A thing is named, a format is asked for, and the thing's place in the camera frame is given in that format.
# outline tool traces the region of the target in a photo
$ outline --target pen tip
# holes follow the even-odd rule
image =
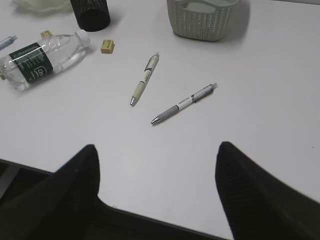
[[[134,107],[136,104],[137,104],[137,98],[133,96],[131,99],[130,105],[131,107]]]
[[[151,124],[153,125],[153,124],[157,124],[157,123],[159,123],[160,122],[160,117],[156,117],[155,119],[153,119],[152,121],[151,121]]]

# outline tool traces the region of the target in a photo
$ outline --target white pen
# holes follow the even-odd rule
[[[160,59],[160,55],[157,52],[155,55],[153,55],[150,58],[148,64],[146,65],[145,70],[144,70],[144,72],[145,72],[144,79],[139,82],[138,86],[135,89],[135,92],[132,95],[131,102],[130,102],[130,105],[132,107],[134,107],[137,104],[142,93],[146,89],[146,86],[151,78],[152,73],[154,72],[154,70],[159,62],[159,59]]]
[[[170,118],[171,116],[177,114],[182,109],[188,107],[189,105],[198,102],[200,99],[203,99],[204,97],[208,96],[209,94],[212,94],[214,90],[218,87],[218,84],[210,84],[209,86],[206,86],[202,90],[198,91],[197,93],[193,94],[192,96],[186,98],[182,102],[179,102],[177,105],[174,105],[173,107],[169,108],[167,111],[161,113],[159,116],[157,116],[155,119],[152,120],[151,124],[159,124],[162,121]]]

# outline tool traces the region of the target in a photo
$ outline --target bottle cap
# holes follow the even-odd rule
[[[90,37],[85,30],[79,30],[79,31],[75,32],[75,34],[77,34],[78,37],[80,38],[84,48],[86,48],[90,45],[90,42],[91,42]]]

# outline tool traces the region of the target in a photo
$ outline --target gray pen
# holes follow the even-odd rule
[[[193,94],[192,96],[186,98],[182,102],[179,102],[177,105],[174,105],[167,111],[161,113],[159,116],[157,116],[155,119],[152,120],[151,124],[159,124],[162,121],[170,118],[171,116],[177,114],[182,109],[188,107],[189,105],[198,102],[200,99],[212,94],[214,90],[218,87],[218,84],[210,84],[209,86],[206,86],[202,90],[198,91],[197,93]]]

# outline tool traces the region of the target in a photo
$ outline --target eraser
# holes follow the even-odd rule
[[[53,36],[52,32],[50,32],[49,30],[40,33],[40,35],[43,39],[47,39]]]
[[[6,76],[5,76],[2,72],[0,72],[0,78],[1,78],[2,80],[6,80]]]
[[[115,49],[115,42],[113,40],[104,40],[101,46],[101,53],[112,54]]]

